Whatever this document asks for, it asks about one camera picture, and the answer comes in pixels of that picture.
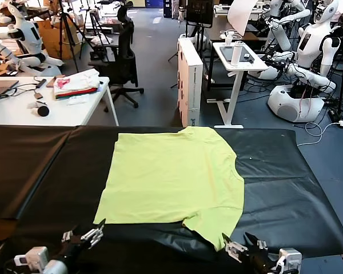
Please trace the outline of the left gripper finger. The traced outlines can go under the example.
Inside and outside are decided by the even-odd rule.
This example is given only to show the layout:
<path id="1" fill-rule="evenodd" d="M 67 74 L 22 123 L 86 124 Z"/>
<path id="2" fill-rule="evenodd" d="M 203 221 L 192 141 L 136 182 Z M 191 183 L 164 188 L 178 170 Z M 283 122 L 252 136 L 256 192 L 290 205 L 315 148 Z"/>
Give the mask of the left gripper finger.
<path id="1" fill-rule="evenodd" d="M 106 219 L 103 219 L 95 228 L 81 236 L 81 242 L 83 242 L 86 247 L 94 247 L 101 240 L 105 222 Z"/>
<path id="2" fill-rule="evenodd" d="M 72 229 L 65 231 L 62 235 L 62 242 L 70 241 L 72 237 L 79 234 L 80 225 L 75 225 Z"/>

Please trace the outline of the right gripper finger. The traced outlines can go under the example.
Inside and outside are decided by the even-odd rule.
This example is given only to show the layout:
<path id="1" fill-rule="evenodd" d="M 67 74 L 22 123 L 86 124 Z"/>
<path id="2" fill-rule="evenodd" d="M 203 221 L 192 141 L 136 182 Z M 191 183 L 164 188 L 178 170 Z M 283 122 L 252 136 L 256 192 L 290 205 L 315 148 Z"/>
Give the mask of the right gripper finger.
<path id="1" fill-rule="evenodd" d="M 238 262 L 242 262 L 243 258 L 248 254 L 248 248 L 237 243 L 236 241 L 231 241 L 231 239 L 224 233 L 222 233 L 224 240 L 225 251 L 230 257 Z"/>
<path id="2" fill-rule="evenodd" d="M 251 247 L 259 251 L 264 251 L 264 252 L 268 251 L 268 246 L 267 246 L 266 241 L 261 240 L 257 236 L 248 232 L 245 232 L 245 238 Z"/>

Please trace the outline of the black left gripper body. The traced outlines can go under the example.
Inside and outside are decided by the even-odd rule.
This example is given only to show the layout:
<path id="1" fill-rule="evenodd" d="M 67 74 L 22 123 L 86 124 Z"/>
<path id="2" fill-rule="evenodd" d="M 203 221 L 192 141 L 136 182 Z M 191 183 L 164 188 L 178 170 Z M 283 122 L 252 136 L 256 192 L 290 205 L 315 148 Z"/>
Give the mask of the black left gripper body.
<path id="1" fill-rule="evenodd" d="M 89 247 L 91 247 L 90 240 L 71 238 L 62 244 L 62 249 L 57 255 L 57 260 L 64 264 L 74 264 L 80 253 Z"/>

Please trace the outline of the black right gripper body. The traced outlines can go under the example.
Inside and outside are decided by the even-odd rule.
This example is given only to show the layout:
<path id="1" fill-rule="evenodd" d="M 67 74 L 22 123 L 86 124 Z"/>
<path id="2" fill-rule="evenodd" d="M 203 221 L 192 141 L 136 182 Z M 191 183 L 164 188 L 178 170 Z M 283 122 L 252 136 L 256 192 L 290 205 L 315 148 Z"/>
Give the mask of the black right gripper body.
<path id="1" fill-rule="evenodd" d="M 277 263 L 269 258 L 265 249 L 249 248 L 242 255 L 242 264 L 245 273 L 277 273 Z"/>

